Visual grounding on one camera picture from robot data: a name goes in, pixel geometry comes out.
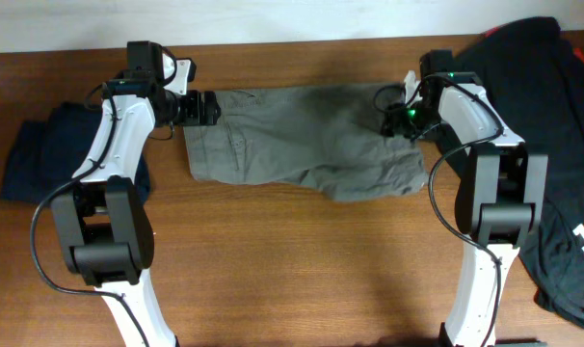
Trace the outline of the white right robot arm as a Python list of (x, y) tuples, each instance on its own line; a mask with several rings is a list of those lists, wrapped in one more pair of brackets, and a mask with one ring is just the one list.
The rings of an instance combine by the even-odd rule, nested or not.
[[(548, 156), (529, 147), (491, 105), (480, 77), (457, 68), (449, 50), (431, 50), (398, 85), (401, 98), (380, 108), (381, 133), (414, 142), (450, 140), (428, 178), (438, 220), (464, 243), (454, 304), (441, 323), (438, 346), (495, 346), (495, 325), (510, 268), (539, 228)], [(439, 211), (440, 166), (463, 164), (455, 221)]]

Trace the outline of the grey shorts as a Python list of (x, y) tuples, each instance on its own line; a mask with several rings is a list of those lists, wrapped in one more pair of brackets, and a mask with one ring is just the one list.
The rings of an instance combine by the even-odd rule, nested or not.
[(381, 134), (377, 91), (401, 98), (377, 83), (218, 91), (217, 123), (184, 130), (190, 173), (232, 185), (299, 185), (345, 202), (416, 194), (428, 181), (422, 151)]

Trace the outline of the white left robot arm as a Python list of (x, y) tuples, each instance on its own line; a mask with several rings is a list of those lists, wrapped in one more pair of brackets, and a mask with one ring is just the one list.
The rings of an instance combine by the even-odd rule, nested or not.
[(148, 40), (127, 44), (127, 67), (99, 87), (101, 120), (69, 182), (44, 202), (80, 296), (99, 297), (128, 346), (175, 346), (153, 288), (154, 232), (136, 183), (143, 148), (161, 126), (209, 126), (221, 109), (212, 92), (188, 85), (196, 66)]

